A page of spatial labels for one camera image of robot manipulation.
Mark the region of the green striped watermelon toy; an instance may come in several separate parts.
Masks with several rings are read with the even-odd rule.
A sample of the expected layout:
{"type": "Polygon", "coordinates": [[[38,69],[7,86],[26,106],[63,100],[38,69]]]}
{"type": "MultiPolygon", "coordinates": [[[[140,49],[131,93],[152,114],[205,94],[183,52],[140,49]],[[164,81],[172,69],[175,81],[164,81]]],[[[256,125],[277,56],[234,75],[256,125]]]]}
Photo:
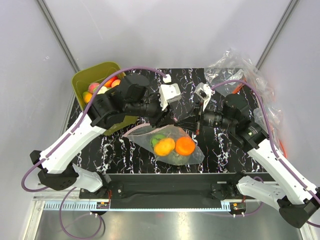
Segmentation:
{"type": "Polygon", "coordinates": [[[166,136],[163,134],[155,134],[150,139],[150,145],[152,148],[155,147],[155,145],[162,139],[164,139],[166,136]]]}

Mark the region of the orange fruit toy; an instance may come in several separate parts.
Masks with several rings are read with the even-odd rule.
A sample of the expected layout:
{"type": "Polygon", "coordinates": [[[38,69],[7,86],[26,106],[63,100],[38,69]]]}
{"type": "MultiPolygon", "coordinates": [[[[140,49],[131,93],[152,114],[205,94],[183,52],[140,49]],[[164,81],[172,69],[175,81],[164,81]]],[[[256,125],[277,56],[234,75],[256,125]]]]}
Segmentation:
{"type": "Polygon", "coordinates": [[[175,151],[182,156],[191,155],[196,149],[195,142],[189,136],[183,136],[176,140],[175,151]]]}

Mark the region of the clear zip top bag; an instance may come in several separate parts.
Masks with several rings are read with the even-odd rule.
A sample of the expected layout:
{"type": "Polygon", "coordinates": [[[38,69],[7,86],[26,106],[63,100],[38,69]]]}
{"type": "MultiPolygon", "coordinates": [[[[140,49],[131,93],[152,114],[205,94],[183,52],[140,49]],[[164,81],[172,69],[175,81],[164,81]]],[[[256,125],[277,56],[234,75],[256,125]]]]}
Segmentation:
{"type": "Polygon", "coordinates": [[[144,123],[128,130],[123,136],[166,164],[196,165],[205,158],[196,142],[182,128],[174,125],[155,128],[144,123]]]}

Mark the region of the green netted melon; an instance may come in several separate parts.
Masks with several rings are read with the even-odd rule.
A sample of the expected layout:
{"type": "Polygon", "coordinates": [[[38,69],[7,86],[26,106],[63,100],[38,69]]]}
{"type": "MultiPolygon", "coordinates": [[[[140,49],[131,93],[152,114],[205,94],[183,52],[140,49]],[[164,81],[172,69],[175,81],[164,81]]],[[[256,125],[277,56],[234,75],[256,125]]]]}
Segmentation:
{"type": "Polygon", "coordinates": [[[171,152],[168,156],[165,157],[165,162],[174,166],[182,166],[188,164],[189,158],[189,155],[185,156],[175,152],[171,152]]]}

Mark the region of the white cauliflower toy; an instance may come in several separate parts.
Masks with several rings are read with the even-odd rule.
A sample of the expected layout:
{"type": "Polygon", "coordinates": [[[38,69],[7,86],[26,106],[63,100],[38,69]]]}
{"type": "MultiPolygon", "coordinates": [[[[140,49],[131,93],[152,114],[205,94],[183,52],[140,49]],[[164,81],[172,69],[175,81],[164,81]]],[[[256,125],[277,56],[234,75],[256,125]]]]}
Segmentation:
{"type": "Polygon", "coordinates": [[[97,90],[97,94],[100,95],[100,94],[104,94],[105,92],[107,92],[109,90],[108,87],[105,87],[105,86],[102,86],[100,88],[100,90],[97,90]]]}

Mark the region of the olive green plastic bin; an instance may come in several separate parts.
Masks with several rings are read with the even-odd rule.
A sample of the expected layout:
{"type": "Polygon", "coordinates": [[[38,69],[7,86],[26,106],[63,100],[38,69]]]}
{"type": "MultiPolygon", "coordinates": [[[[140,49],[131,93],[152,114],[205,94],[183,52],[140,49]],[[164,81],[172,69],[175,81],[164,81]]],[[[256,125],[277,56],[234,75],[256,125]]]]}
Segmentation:
{"type": "MultiPolygon", "coordinates": [[[[81,70],[74,75],[71,80],[71,85],[75,93],[75,98],[79,104],[79,108],[82,111],[86,107],[82,95],[86,90],[88,90],[89,85],[91,83],[101,83],[108,76],[119,71],[120,69],[121,68],[117,63],[107,61],[81,70]]],[[[138,118],[136,116],[126,116],[122,123],[113,125],[111,129],[106,130],[103,135],[110,136],[116,131],[119,131],[131,124],[135,124],[137,119],[138,118]]]]}

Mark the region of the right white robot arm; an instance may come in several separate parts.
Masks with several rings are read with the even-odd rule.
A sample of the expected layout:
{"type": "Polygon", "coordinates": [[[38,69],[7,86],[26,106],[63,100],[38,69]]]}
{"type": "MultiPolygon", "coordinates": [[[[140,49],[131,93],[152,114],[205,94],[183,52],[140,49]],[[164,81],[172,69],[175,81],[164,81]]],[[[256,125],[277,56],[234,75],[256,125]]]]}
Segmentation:
{"type": "Polygon", "coordinates": [[[199,134],[203,127],[227,131],[231,142],[256,160],[278,184],[268,186],[244,173],[227,185],[228,195],[255,198],[276,209],[291,226],[300,229],[320,208],[320,189],[299,173],[272,142],[271,136],[249,117],[250,106],[238,94],[229,94],[221,111],[206,111],[202,100],[175,125],[199,134]]]}

